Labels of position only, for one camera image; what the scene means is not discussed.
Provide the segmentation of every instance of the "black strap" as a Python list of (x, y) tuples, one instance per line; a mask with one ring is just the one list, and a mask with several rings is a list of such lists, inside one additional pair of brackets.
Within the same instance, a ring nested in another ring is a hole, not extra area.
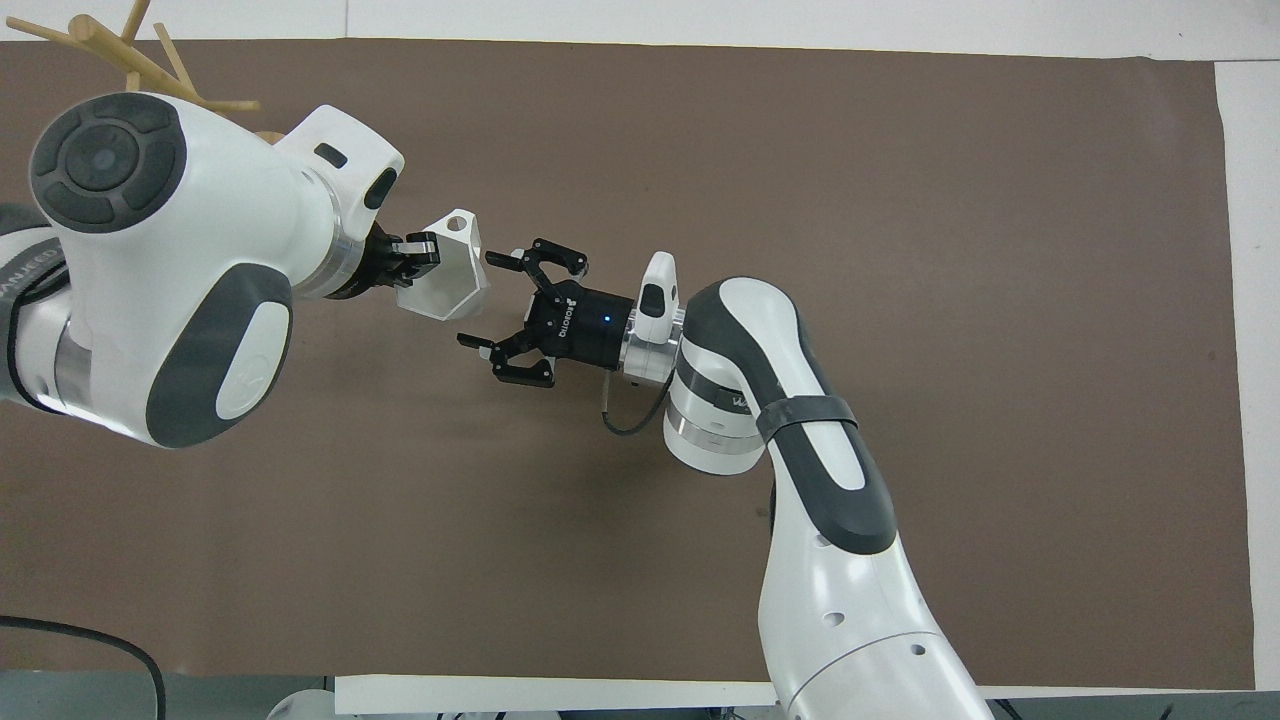
[(764, 442), (773, 439), (773, 436), (787, 425), (799, 423), (820, 423), (836, 420), (851, 423), (858, 427), (858, 418), (854, 418), (852, 409), (844, 397), (835, 395), (797, 395), (783, 397), (764, 406), (760, 416), (755, 419), (755, 428), (760, 430)]
[(41, 292), (41, 284), (61, 274), (65, 266), (63, 247), (56, 237), (37, 242), (0, 265), (0, 342), (5, 347), (0, 360), (0, 400), (15, 400), (55, 415), (59, 413), (27, 392), (18, 377), (18, 311), (28, 300), (28, 293)]

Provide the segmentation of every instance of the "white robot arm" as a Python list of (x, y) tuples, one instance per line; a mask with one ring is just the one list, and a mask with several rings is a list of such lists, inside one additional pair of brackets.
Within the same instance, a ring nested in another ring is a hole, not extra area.
[[(0, 398), (187, 447), (264, 400), (297, 299), (387, 284), (434, 318), (475, 313), (488, 283), (470, 213), (403, 240), (374, 223), (403, 167), (330, 106), (274, 146), (161, 95), (72, 108), (32, 154), (45, 227), (5, 211)], [(69, 283), (58, 270), (56, 287), (28, 287), (64, 260)]]
[[(536, 268), (548, 254), (577, 274), (550, 284)], [(759, 628), (786, 717), (991, 720), (916, 587), (884, 479), (786, 293), (731, 278), (681, 310), (666, 252), (635, 302), (581, 287), (580, 252), (539, 240), (513, 256), (486, 260), (534, 278), (525, 329), (502, 342), (460, 336), (499, 379), (550, 387), (552, 360), (570, 357), (667, 380), (663, 437), (676, 457), (727, 475), (768, 448), (776, 511)], [(625, 328), (614, 323), (623, 316)], [(511, 357), (532, 348), (548, 359), (513, 369)]]

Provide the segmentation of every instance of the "black cable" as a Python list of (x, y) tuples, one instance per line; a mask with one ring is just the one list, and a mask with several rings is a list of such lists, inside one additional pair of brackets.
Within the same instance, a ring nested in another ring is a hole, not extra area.
[(87, 641), (100, 642), (102, 644), (109, 644), (116, 650), (123, 650), (133, 657), (142, 661), (142, 665), (147, 667), (147, 673), (151, 673), (151, 684), (156, 689), (156, 720), (164, 720), (165, 715), (165, 696), (164, 696), (164, 676), (160, 674), (160, 666), (156, 661), (151, 659), (150, 655), (141, 647), (131, 643), (127, 639), (118, 638), (115, 635), (109, 635), (106, 633), (100, 633), (97, 630), (91, 630), (88, 628), (79, 628), (76, 625), (67, 625), (64, 623), (52, 623), (50, 620), (35, 620), (32, 618), (15, 618), (13, 615), (0, 615), (0, 628), (18, 628), (20, 630), (40, 630), (42, 633), (58, 633), (60, 635), (70, 635), (73, 638), (83, 638)]
[(609, 378), (612, 377), (613, 377), (612, 372), (604, 373), (604, 407), (600, 409), (600, 418), (604, 419), (604, 427), (608, 428), (611, 433), (620, 437), (630, 437), (645, 429), (645, 427), (648, 427), (649, 423), (653, 421), (655, 416), (658, 416), (658, 410), (662, 410), (662, 401), (667, 398), (667, 391), (671, 389), (671, 380), (676, 379), (676, 373), (672, 373), (671, 377), (667, 378), (667, 382), (663, 383), (662, 392), (658, 393), (658, 400), (654, 401), (653, 407), (649, 409), (649, 413), (645, 414), (644, 419), (640, 420), (640, 423), (636, 427), (626, 429), (620, 428), (609, 421), (609, 409), (608, 409)]
[(1009, 702), (1007, 700), (997, 700), (996, 705), (1004, 708), (1004, 711), (1007, 712), (1012, 720), (1023, 720), (1023, 716), (1019, 715), (1016, 710), (1014, 710), (1014, 703)]

